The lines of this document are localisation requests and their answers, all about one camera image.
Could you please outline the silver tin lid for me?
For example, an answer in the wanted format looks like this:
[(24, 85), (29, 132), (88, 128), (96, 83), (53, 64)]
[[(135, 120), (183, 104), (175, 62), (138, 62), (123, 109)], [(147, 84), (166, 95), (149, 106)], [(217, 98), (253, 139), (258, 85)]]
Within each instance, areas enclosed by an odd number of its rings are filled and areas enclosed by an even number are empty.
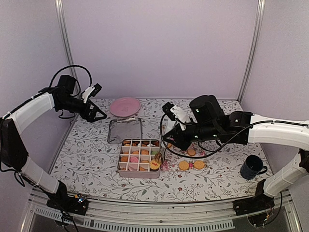
[(119, 144), (124, 139), (132, 138), (142, 138), (142, 123), (140, 118), (113, 119), (110, 121), (108, 143)]

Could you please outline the small swirl butter cookie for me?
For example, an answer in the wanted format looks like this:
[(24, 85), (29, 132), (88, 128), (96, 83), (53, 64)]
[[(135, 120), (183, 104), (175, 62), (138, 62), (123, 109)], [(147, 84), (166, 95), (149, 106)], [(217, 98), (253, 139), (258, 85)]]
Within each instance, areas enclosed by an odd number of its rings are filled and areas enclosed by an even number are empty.
[(140, 151), (140, 154), (141, 154), (141, 155), (149, 155), (149, 150), (142, 149), (142, 150)]

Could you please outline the metal tongs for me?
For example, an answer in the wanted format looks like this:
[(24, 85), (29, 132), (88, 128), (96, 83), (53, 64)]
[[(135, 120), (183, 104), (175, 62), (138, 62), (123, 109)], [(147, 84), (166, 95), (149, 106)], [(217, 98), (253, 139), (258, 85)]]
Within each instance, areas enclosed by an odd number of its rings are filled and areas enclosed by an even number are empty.
[(159, 163), (163, 164), (165, 161), (165, 152), (166, 152), (166, 144), (163, 140), (163, 131), (162, 131), (162, 125), (163, 125), (163, 119), (165, 117), (165, 114), (161, 117), (160, 123), (159, 123), (159, 132), (160, 132), (160, 139), (161, 139), (161, 144), (163, 144), (164, 148), (161, 148), (159, 152), (157, 152), (154, 156), (154, 159)]

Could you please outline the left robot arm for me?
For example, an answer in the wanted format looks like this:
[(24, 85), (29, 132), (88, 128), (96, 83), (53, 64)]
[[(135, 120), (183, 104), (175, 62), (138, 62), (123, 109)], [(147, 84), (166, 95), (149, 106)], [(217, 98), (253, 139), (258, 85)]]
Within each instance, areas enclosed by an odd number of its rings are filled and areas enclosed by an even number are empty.
[(101, 85), (90, 85), (78, 99), (73, 94), (76, 81), (72, 76), (62, 75), (56, 86), (43, 88), (0, 119), (0, 162), (8, 167), (8, 171), (19, 175), (21, 185), (28, 182), (40, 188), (62, 210), (69, 209), (72, 202), (80, 203), (80, 200), (68, 196), (66, 185), (31, 159), (23, 141), (29, 135), (23, 137), (22, 133), (50, 110), (79, 114), (91, 123), (105, 119), (106, 114), (89, 99), (100, 92)]

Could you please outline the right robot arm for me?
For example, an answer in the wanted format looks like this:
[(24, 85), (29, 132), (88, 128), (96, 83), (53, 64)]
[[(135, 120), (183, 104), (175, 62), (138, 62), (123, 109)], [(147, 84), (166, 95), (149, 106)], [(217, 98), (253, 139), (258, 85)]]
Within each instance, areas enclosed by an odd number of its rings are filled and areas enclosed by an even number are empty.
[(309, 173), (309, 123), (273, 119), (251, 112), (233, 111), (226, 115), (213, 95), (193, 99), (189, 107), (194, 119), (178, 105), (167, 102), (162, 110), (175, 124), (161, 133), (164, 145), (171, 143), (182, 151), (191, 143), (219, 140), (227, 144), (268, 143), (287, 145), (299, 149), (295, 157), (273, 176), (256, 185), (255, 196), (250, 199), (254, 211), (261, 210), (279, 192)]

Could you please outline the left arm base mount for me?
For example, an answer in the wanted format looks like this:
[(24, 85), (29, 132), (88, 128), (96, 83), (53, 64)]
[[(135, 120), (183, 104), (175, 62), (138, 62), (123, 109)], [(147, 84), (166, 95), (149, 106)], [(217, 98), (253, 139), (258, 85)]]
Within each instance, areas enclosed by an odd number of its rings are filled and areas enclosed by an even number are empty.
[(77, 215), (85, 216), (88, 210), (89, 201), (70, 196), (59, 196), (56, 194), (48, 194), (49, 200), (47, 206), (57, 210), (62, 210), (66, 213), (73, 213)]

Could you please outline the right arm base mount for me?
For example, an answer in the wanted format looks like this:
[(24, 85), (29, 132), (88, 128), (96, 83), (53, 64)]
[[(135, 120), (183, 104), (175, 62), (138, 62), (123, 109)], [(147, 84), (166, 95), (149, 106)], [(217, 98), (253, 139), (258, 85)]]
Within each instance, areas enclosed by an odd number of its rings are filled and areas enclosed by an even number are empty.
[(259, 211), (264, 211), (262, 214), (249, 216), (248, 221), (255, 227), (265, 226), (274, 209), (274, 201), (265, 202), (264, 200), (254, 200), (247, 198), (233, 201), (233, 209), (237, 216), (248, 215)]

